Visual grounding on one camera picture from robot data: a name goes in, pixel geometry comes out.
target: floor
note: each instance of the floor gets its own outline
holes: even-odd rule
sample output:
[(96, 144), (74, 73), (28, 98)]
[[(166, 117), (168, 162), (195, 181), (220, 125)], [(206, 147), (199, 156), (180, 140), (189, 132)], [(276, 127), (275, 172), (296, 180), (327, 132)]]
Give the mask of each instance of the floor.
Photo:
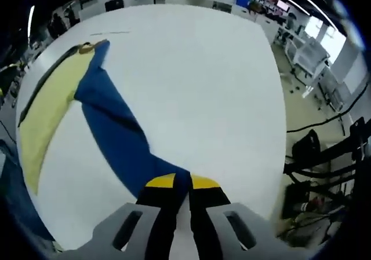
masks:
[[(276, 59), (277, 67), (280, 73), (288, 73), (292, 69), (283, 49), (273, 44), (272, 51)], [(315, 95), (322, 98), (321, 93), (318, 89), (314, 89), (305, 99), (302, 98), (301, 94), (305, 91), (305, 87), (297, 80), (292, 80), (293, 85), (290, 84), (287, 78), (281, 78), (283, 94), (286, 105), (286, 126), (287, 130), (294, 130), (304, 127), (309, 124), (322, 122), (326, 119), (331, 118), (336, 113), (332, 111), (329, 106), (321, 106), (321, 110), (318, 110), (319, 102), (314, 98)], [(321, 147), (324, 149), (326, 144), (337, 143), (341, 141), (343, 131), (341, 124), (334, 120), (326, 125), (318, 126), (313, 128), (320, 140)], [(297, 133), (287, 133), (286, 138), (286, 154), (291, 155), (292, 145), (303, 138), (310, 129), (306, 129)], [(304, 181), (305, 177), (296, 176), (301, 181)], [(271, 216), (271, 223), (274, 225), (276, 232), (283, 231), (288, 221), (281, 220), (281, 211), (284, 200), (285, 188), (292, 183), (291, 179), (287, 175), (282, 175), (281, 187), (278, 193), (276, 205)]]

